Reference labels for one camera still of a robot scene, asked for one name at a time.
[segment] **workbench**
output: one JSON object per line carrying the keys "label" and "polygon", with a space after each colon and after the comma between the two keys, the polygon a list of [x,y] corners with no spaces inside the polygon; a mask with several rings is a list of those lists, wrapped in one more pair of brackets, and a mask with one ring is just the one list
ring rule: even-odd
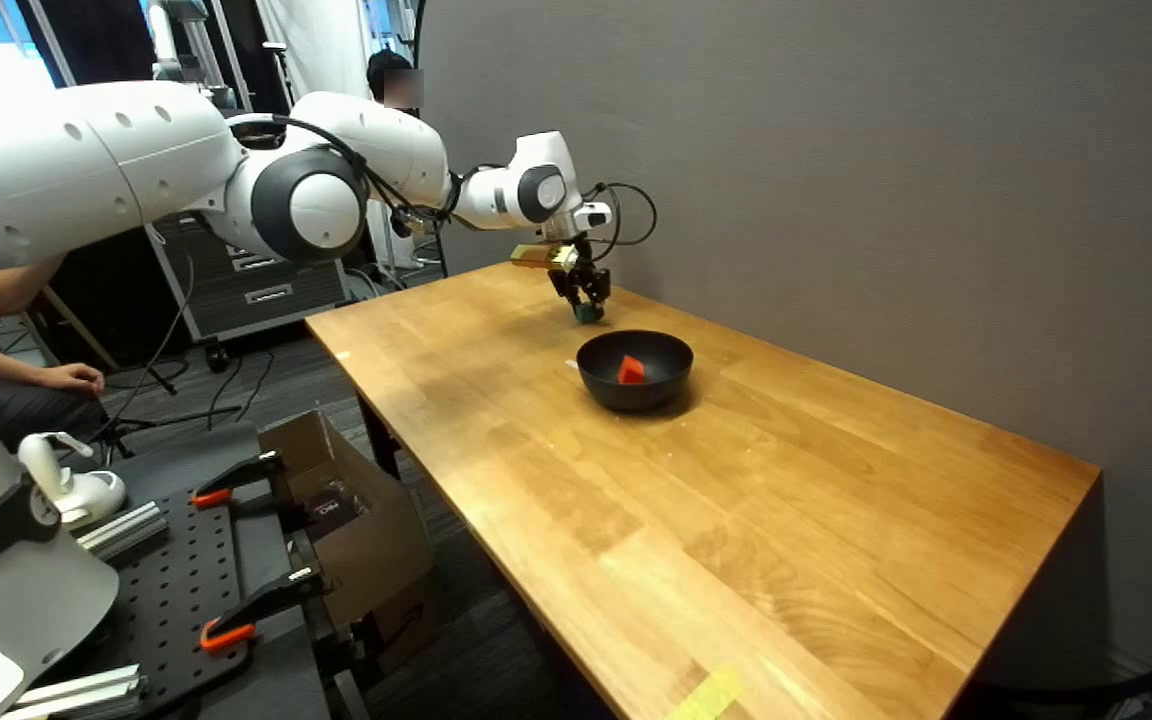
{"label": "workbench", "polygon": [[[945,715],[1098,467],[614,289],[575,326],[495,266],[309,316],[376,460],[406,449],[625,715]],[[670,414],[575,374],[607,330],[693,346]]]}

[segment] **white device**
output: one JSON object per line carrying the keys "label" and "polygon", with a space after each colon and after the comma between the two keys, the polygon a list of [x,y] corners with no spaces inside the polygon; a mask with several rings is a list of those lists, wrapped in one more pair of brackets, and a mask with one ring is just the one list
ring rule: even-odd
{"label": "white device", "polygon": [[103,524],[121,503],[126,501],[126,483],[111,467],[77,472],[58,466],[54,446],[90,455],[87,446],[78,446],[67,432],[26,432],[15,446],[15,460],[26,467],[26,476],[45,490],[45,496],[54,503],[58,524],[67,533]]}
{"label": "white device", "polygon": [[[283,140],[239,140],[258,127]],[[414,220],[537,228],[549,242],[587,226],[561,134],[520,137],[507,167],[450,177],[423,120],[360,97],[311,94],[293,116],[219,116],[211,94],[146,80],[0,108],[0,267],[176,211],[250,253],[341,258],[365,231],[366,196]],[[54,533],[54,503],[103,514],[111,496],[114,483],[54,476],[45,449],[25,449],[25,466],[0,449],[0,656],[18,664],[0,710],[111,607],[114,574]]]}

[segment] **table leg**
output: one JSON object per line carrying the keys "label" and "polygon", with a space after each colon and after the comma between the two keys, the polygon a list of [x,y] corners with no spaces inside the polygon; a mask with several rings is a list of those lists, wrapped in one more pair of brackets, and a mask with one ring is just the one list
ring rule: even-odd
{"label": "table leg", "polygon": [[370,446],[370,455],[376,466],[389,472],[389,476],[399,476],[399,446],[393,439],[389,423],[380,420],[380,414],[360,397],[360,414],[365,414],[365,428],[366,428],[366,446]]}

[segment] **gray wall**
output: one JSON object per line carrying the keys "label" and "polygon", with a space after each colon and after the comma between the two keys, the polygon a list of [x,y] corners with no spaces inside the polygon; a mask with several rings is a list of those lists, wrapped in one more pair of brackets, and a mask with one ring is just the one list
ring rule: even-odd
{"label": "gray wall", "polygon": [[418,71],[457,167],[653,189],[620,283],[1098,460],[1002,645],[1152,664],[1152,5],[430,0]]}

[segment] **person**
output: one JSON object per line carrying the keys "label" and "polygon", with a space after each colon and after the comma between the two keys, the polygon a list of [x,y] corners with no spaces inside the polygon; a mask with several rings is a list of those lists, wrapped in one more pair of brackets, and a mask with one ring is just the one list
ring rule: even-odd
{"label": "person", "polygon": [[[370,54],[366,57],[366,89],[370,89],[376,103],[389,103],[389,108],[414,116],[414,69],[406,64],[406,57],[399,57],[393,47]],[[376,267],[370,231],[383,231],[383,228],[370,226],[365,231],[365,242],[341,258],[341,266],[342,266],[342,272],[365,276],[366,283],[399,289],[399,281],[393,281],[389,272]]]}
{"label": "person", "polygon": [[[35,291],[50,281],[58,261],[45,261],[32,267],[0,272],[0,316],[25,313]],[[78,439],[95,439],[106,428],[103,403],[103,374],[90,364],[26,364],[18,358],[0,352],[0,439],[8,452],[26,432],[70,432]]]}
{"label": "person", "polygon": [[414,69],[406,57],[383,47],[366,60],[366,89],[376,103],[399,108],[414,116]]}

